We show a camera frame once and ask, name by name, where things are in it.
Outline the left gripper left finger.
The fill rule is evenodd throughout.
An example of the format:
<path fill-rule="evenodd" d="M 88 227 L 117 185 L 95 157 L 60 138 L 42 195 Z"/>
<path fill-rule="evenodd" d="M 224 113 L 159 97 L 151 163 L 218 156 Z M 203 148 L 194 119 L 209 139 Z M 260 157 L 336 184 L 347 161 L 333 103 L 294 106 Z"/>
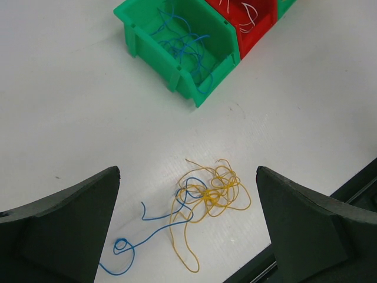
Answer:
<path fill-rule="evenodd" d="M 1 282 L 93 282 L 120 187 L 109 167 L 1 212 Z"/>

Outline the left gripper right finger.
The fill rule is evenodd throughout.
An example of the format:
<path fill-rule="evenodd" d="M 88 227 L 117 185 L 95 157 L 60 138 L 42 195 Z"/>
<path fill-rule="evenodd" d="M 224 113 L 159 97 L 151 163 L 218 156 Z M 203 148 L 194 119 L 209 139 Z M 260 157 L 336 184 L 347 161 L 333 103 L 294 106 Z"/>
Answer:
<path fill-rule="evenodd" d="M 256 183 L 283 282 L 376 282 L 376 212 L 264 166 Z"/>

